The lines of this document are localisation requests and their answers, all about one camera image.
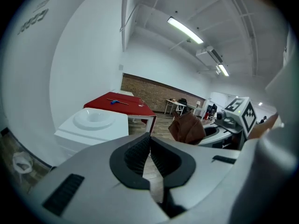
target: blue object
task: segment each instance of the blue object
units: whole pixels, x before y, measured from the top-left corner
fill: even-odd
[[[115,104],[115,103],[120,103],[120,102],[118,100],[114,100],[114,101],[111,102],[112,105]]]

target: floor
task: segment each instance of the floor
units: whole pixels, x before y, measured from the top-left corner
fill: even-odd
[[[14,153],[23,151],[25,151],[24,148],[20,146],[10,133],[0,138],[0,156],[6,168],[8,178],[24,192],[29,193],[32,187],[50,171],[50,168],[43,165],[39,160],[32,158],[32,172],[22,174],[20,178],[20,175],[14,170],[12,160]]]
[[[173,140],[172,135],[168,131],[169,125],[172,123],[173,117],[168,114],[157,113],[157,120],[155,123],[152,136],[161,137]],[[145,132],[145,124],[136,119],[133,122],[132,119],[128,121],[129,134],[143,133]],[[33,171],[29,174],[23,174],[20,176],[14,171],[12,158],[15,152],[25,151],[20,144],[15,140],[11,134],[6,134],[0,138],[0,156],[4,162],[4,166],[7,169],[8,177],[12,182],[15,182],[21,189],[29,193],[30,190],[50,171],[50,169],[43,165],[40,161],[32,157]],[[150,182],[150,193],[156,202],[162,202],[163,199],[163,177],[156,168],[153,160],[148,157],[145,163],[143,178]]]

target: desk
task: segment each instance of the desk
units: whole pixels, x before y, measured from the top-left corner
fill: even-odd
[[[129,92],[129,91],[122,91],[120,90],[118,92],[119,94],[123,94],[123,95],[129,95],[129,96],[134,96],[132,92]]]
[[[167,110],[167,107],[168,107],[168,106],[171,106],[171,110],[170,110],[170,113],[169,113],[169,114],[171,114],[173,105],[176,105],[176,106],[177,106],[176,111],[181,111],[181,114],[180,114],[180,115],[182,115],[182,113],[183,113],[183,109],[184,109],[185,105],[183,105],[183,104],[181,104],[181,103],[179,103],[179,102],[173,102],[173,101],[168,100],[168,99],[167,99],[166,101],[167,101],[167,105],[166,105],[164,114],[166,114],[166,110]]]
[[[200,111],[205,111],[204,109],[202,109],[202,108],[199,108],[199,107],[196,107],[196,106],[193,106],[193,105],[187,105],[189,108],[191,108],[191,109],[193,109],[193,114],[195,115],[195,112],[197,111],[197,110],[200,110]],[[201,120],[203,120],[203,117],[205,116],[205,113],[206,112],[204,112],[204,114],[201,116]]]
[[[118,100],[120,102],[126,103],[124,105],[121,103],[110,104],[112,100]],[[123,113],[128,116],[128,118],[141,119],[143,123],[146,124],[145,132],[152,132],[155,121],[156,114],[144,103],[142,107],[139,106],[139,97],[123,95],[119,93],[109,92],[102,95],[84,105],[84,108],[94,108],[101,110],[109,110],[118,113]]]

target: black vent slot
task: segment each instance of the black vent slot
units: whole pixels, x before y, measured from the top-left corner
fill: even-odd
[[[163,141],[152,137],[151,158],[164,178],[164,191],[184,185],[195,171],[193,157]]]
[[[149,140],[150,136],[142,139],[125,152],[127,167],[141,177],[143,175],[144,164],[150,153]]]
[[[214,49],[212,50],[212,53],[218,59],[218,61],[220,63],[223,63],[223,60],[221,59],[221,57],[218,55],[218,53]]]
[[[83,180],[84,177],[80,175],[69,175],[45,201],[43,207],[57,216],[60,216],[74,197]]]
[[[151,158],[162,177],[166,177],[181,166],[181,158],[171,150],[151,140]]]
[[[150,133],[145,133],[113,151],[109,160],[111,171],[126,187],[149,190],[150,182],[142,178],[149,153]]]

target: ceiling light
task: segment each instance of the ceiling light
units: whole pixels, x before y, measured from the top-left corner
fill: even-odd
[[[224,74],[226,77],[229,76],[228,72],[226,71],[226,69],[224,68],[224,66],[223,66],[222,64],[219,65],[219,68],[221,69],[221,71],[223,72],[223,74]]]
[[[197,35],[195,35],[190,29],[179,23],[173,17],[170,17],[167,22],[184,32],[186,35],[190,36],[197,44],[203,43],[203,41]]]

